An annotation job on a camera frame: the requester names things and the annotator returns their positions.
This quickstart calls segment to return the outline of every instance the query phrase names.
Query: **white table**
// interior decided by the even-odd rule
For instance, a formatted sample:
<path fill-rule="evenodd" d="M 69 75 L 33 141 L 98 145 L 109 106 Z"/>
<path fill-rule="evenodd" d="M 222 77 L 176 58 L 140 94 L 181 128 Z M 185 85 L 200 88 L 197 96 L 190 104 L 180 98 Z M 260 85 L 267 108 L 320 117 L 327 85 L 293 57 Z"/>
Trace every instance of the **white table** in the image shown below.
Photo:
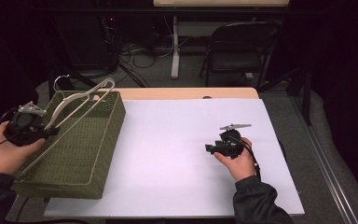
<path fill-rule="evenodd" d="M 253 96 L 254 99 L 232 99 L 214 95 L 213 99 L 203 100 L 187 97 L 213 95 L 213 90 L 184 88 L 167 94 L 159 92 L 171 96 L 178 92 L 176 98 L 184 95 L 186 100 L 124 101 L 127 114 L 103 198 L 51 199 L 45 216 L 233 217 L 235 181 L 226 167 L 205 150 L 205 144 L 219 140 L 219 128 L 230 123 L 253 125 L 239 131 L 254 143 L 262 180 L 278 191 L 277 205 L 291 215 L 304 214 L 262 100 Z"/>
<path fill-rule="evenodd" d="M 287 7 L 290 0 L 154 0 L 155 7 Z M 171 78 L 179 77 L 178 36 L 209 36 L 227 22 L 181 22 L 173 17 L 173 58 Z"/>

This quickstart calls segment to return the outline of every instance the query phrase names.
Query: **chair leg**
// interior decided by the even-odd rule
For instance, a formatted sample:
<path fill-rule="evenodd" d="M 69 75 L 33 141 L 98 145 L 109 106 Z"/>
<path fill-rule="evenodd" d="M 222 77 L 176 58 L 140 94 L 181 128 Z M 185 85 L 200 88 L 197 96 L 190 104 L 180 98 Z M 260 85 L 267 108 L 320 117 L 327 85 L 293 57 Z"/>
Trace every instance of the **chair leg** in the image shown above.
<path fill-rule="evenodd" d="M 204 59 L 204 62 L 202 63 L 202 67 L 201 67 L 201 71 L 200 71 L 199 77 L 202 77 L 202 72 L 203 72 L 203 70 L 205 69 L 205 64 L 206 64 L 206 58 Z"/>

